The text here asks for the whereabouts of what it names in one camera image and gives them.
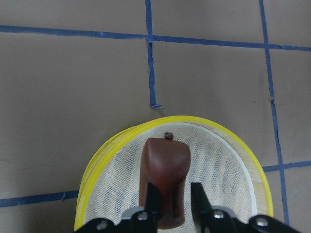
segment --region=screw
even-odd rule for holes
[[[148,213],[147,212],[141,212],[138,216],[137,216],[139,221],[143,221],[146,220],[148,218]]]
[[[261,227],[266,227],[268,226],[268,221],[263,217],[258,217],[256,218],[256,224]]]
[[[106,229],[108,227],[108,223],[107,221],[101,221],[99,224],[97,224],[96,229],[97,230],[103,230]]]
[[[215,210],[214,211],[214,218],[224,218],[224,213],[221,210]]]

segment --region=brown object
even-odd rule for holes
[[[185,179],[190,168],[190,149],[187,144],[165,139],[149,138],[145,143],[140,165],[139,205],[145,204],[147,184],[160,192],[162,218],[158,228],[170,229],[182,225],[184,214]]]

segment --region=white mesh surface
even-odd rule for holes
[[[212,131],[195,124],[176,122],[145,131],[112,158],[94,186],[84,223],[105,217],[117,224],[124,210],[138,206],[143,146],[148,138],[164,138],[166,132],[172,132],[174,140],[190,147],[191,166],[185,185],[186,222],[180,227],[159,232],[195,232],[190,204],[191,182],[201,182],[212,205],[232,209],[243,222],[256,214],[252,182],[238,154]]]

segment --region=blue tape grid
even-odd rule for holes
[[[259,5],[260,5],[260,14],[261,14],[261,21],[262,21],[262,30],[263,30],[264,43],[266,45],[268,45],[269,44],[269,42],[268,42],[268,32],[267,32],[267,24],[266,24],[265,12],[264,12],[263,0],[259,0]],[[265,53],[266,53],[266,63],[267,63],[267,73],[268,73],[270,97],[271,97],[271,100],[272,100],[271,101],[271,109],[272,109],[275,141],[276,141],[277,160],[278,160],[280,181],[281,181],[281,194],[282,194],[282,203],[283,203],[283,212],[284,212],[284,222],[285,222],[285,224],[289,225],[290,221],[289,221],[287,197],[286,197],[285,175],[284,175],[284,167],[283,167],[281,145],[280,145],[279,138],[278,138],[278,123],[277,123],[275,95],[274,95],[274,88],[273,88],[273,80],[272,80],[272,71],[271,71],[271,61],[270,61],[270,51],[269,51],[269,48],[265,48]]]
[[[38,34],[59,35],[59,36],[86,36],[86,37],[112,38],[112,39],[145,39],[145,38],[147,38],[147,41],[148,41],[150,106],[151,107],[161,107],[161,108],[162,108],[162,106],[156,103],[155,70],[154,70],[154,61],[153,61],[153,55],[152,55],[152,49],[153,49],[153,42],[154,41],[155,42],[163,41],[163,42],[173,42],[173,43],[186,43],[186,44],[200,44],[200,45],[214,45],[214,46],[230,46],[230,47],[265,49],[267,73],[268,73],[268,81],[269,81],[269,90],[270,90],[270,96],[272,99],[271,108],[272,108],[275,138],[276,138],[278,165],[264,166],[263,170],[265,172],[269,172],[269,171],[279,171],[280,172],[281,191],[282,191],[282,200],[283,200],[283,209],[284,209],[284,219],[285,219],[285,223],[289,224],[284,169],[289,169],[292,167],[311,166],[311,161],[283,164],[281,147],[280,147],[280,143],[278,140],[278,124],[277,124],[276,106],[274,104],[274,89],[273,89],[273,80],[272,80],[270,51],[269,50],[273,49],[273,50],[311,51],[311,48],[310,47],[301,47],[301,46],[269,44],[263,0],[259,0],[259,5],[260,5],[261,20],[262,20],[264,44],[153,35],[151,1],[145,0],[145,4],[146,4],[147,35],[128,34],[128,33],[79,31],[79,30],[65,30],[65,29],[49,29],[49,28],[33,28],[33,27],[17,27],[17,26],[6,26],[6,25],[0,25],[0,32],[3,32],[3,33],[38,33]],[[44,195],[36,195],[36,196],[12,198],[12,199],[2,199],[2,200],[0,200],[0,207],[41,203],[41,202],[54,201],[54,200],[63,200],[63,199],[77,198],[77,196],[78,196],[78,191],[75,190],[75,191],[62,192],[62,193],[44,194]]]

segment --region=metal screw head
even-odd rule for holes
[[[268,221],[263,217],[256,218],[256,224],[260,227],[268,226]]]
[[[148,218],[148,213],[147,212],[141,212],[138,216],[137,216],[139,221],[143,221],[146,220]]]
[[[214,218],[224,218],[225,214],[221,210],[214,210]]]
[[[108,223],[107,221],[101,221],[99,224],[97,224],[96,229],[97,230],[103,230],[106,229],[108,227]]]

